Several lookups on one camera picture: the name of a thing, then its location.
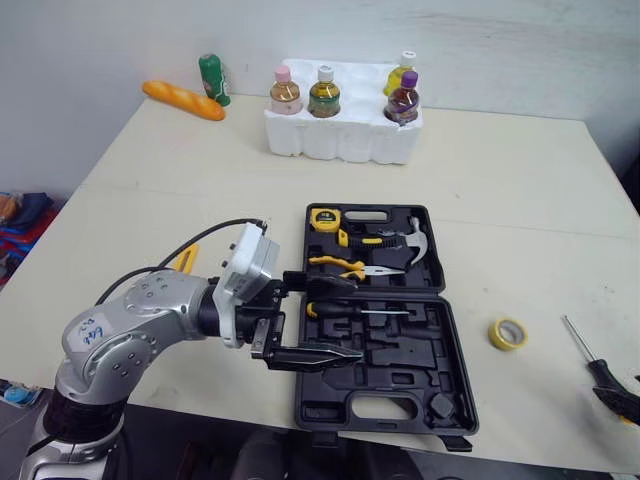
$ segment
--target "white table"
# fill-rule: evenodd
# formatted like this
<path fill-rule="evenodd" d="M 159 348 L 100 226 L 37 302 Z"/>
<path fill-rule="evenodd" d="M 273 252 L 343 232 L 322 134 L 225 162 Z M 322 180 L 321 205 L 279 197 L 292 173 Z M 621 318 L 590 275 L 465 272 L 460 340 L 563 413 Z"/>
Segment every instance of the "white table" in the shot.
<path fill-rule="evenodd" d="M 208 225 L 267 218 L 280 274 L 301 267 L 308 203 L 417 203 L 431 214 L 478 409 L 471 455 L 640 472 L 640 429 L 596 399 L 560 320 L 568 314 L 640 390 L 639 221 L 583 123 L 425 110 L 407 166 L 348 164 L 270 155 L 264 103 L 234 97 L 220 123 L 140 107 L 0 293 L 0 377 L 52 386 L 65 324 L 122 273 Z M 238 233 L 203 240 L 193 273 L 219 272 Z M 286 301 L 289 344 L 297 308 L 297 297 Z M 489 344 L 502 315 L 527 325 L 526 347 Z M 164 353 L 131 401 L 293 427 L 293 386 L 293 374 L 210 339 Z M 344 435 L 443 451 L 432 436 Z"/>

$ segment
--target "hammer head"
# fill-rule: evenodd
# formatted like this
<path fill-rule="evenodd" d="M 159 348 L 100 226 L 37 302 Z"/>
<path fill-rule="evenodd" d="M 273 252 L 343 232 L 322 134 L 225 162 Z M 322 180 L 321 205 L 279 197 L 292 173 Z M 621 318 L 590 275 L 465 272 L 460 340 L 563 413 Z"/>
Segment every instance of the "hammer head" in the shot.
<path fill-rule="evenodd" d="M 405 235 L 404 238 L 408 247 L 418 249 L 418 254 L 411 260 L 411 265 L 414 265 L 425 256 L 429 243 L 427 242 L 427 234 L 420 230 L 420 220 L 418 220 L 418 217 L 411 217 L 409 222 L 413 227 L 413 233 Z"/>

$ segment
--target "screwdriver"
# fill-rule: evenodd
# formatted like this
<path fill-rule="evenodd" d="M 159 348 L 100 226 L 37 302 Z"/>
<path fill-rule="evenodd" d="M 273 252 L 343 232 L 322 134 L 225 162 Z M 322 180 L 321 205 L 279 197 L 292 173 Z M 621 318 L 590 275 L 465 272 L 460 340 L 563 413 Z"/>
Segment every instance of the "screwdriver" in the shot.
<path fill-rule="evenodd" d="M 362 313 L 381 313 L 383 315 L 409 315 L 406 310 L 362 310 L 357 305 L 345 305 L 331 302 L 307 303 L 307 315 L 311 318 L 357 317 Z"/>
<path fill-rule="evenodd" d="M 587 343 L 576 330 L 575 325 L 566 315 L 562 319 L 569 331 L 573 334 L 577 343 L 584 348 L 588 363 L 587 368 L 596 381 L 593 392 L 598 399 L 604 403 L 609 410 L 629 420 L 636 425 L 640 425 L 640 397 L 629 392 L 609 370 L 606 360 L 596 359 Z"/>

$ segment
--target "yellow tape measure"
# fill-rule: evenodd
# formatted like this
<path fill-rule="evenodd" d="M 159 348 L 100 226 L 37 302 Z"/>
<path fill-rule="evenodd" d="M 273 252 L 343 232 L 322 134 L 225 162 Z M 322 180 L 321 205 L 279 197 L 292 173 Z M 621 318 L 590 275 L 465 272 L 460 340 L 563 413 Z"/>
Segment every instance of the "yellow tape measure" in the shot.
<path fill-rule="evenodd" d="M 333 208 L 312 208 L 311 226 L 316 232 L 336 233 L 340 228 L 340 210 Z"/>
<path fill-rule="evenodd" d="M 527 344 L 527 329 L 513 318 L 501 318 L 489 327 L 489 340 L 500 350 L 515 350 Z"/>

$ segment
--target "roll of tape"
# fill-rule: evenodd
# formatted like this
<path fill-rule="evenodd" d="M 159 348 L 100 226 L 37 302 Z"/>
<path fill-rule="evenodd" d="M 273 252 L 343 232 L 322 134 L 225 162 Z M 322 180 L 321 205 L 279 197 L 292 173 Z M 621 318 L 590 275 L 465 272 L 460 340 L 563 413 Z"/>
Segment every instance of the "roll of tape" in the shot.
<path fill-rule="evenodd" d="M 500 350 L 515 350 L 526 345 L 527 329 L 513 318 L 501 318 L 489 327 L 489 340 Z"/>

